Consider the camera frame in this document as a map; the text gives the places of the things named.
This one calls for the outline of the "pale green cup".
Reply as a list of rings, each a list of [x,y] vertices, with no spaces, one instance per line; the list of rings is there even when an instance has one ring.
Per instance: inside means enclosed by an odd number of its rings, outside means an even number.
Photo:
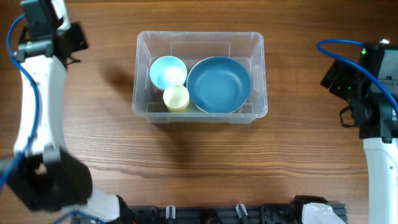
[[[183,85],[171,85],[164,90],[163,101],[167,106],[179,108],[190,101],[190,95]]]

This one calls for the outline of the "yellow cup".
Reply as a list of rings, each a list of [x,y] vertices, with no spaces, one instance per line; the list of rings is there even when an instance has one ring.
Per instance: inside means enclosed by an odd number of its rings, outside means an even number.
[[[171,113],[184,113],[184,112],[186,112],[186,110],[188,108],[188,103],[186,105],[182,106],[182,107],[179,107],[179,108],[173,108],[173,107],[170,107],[170,106],[167,106],[167,108],[168,108],[168,110]]]

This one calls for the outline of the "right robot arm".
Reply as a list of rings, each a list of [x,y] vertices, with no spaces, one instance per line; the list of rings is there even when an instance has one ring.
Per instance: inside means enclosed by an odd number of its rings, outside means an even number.
[[[348,102],[353,127],[363,140],[369,177],[369,222],[397,223],[397,57],[365,58],[364,72],[335,60],[321,84]]]

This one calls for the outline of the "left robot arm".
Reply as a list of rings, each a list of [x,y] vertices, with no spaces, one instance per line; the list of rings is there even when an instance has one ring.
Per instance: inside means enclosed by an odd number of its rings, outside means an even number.
[[[81,25],[42,29],[21,37],[12,63],[21,71],[22,110],[14,159],[2,171],[8,185],[32,211],[65,212],[96,223],[127,223],[134,215],[118,195],[93,185],[89,168],[68,151],[63,134],[67,58],[87,48]]]

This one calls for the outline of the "light blue bowl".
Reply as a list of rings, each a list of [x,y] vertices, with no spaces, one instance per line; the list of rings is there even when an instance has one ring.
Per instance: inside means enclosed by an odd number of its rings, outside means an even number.
[[[150,80],[161,91],[171,85],[184,85],[187,76],[186,65],[174,56],[160,57],[150,67]]]

